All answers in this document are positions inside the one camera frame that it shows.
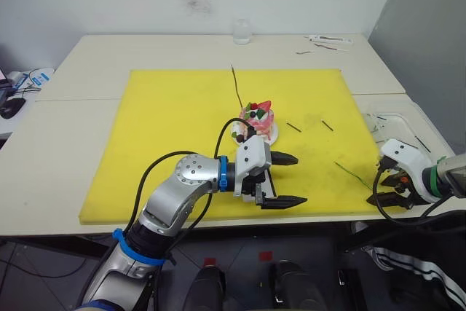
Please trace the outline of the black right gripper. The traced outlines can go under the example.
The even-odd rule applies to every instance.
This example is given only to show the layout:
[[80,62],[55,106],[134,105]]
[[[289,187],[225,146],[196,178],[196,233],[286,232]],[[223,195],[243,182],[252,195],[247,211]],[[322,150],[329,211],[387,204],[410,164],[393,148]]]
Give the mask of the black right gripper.
[[382,186],[391,188],[390,192],[378,192],[366,199],[366,202],[381,207],[402,207],[411,209],[414,206],[412,199],[419,199],[413,181],[407,172],[398,166],[398,163],[390,157],[382,157],[378,170],[390,174],[382,182]]

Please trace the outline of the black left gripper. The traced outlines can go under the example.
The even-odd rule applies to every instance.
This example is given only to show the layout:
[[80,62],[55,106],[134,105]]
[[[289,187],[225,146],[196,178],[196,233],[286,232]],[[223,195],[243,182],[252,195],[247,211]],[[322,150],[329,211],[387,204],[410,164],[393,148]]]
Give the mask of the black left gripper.
[[299,160],[280,151],[270,151],[267,143],[245,143],[240,147],[240,196],[243,202],[254,202],[263,210],[284,210],[300,205],[307,198],[272,196],[268,170],[273,165],[296,165]]

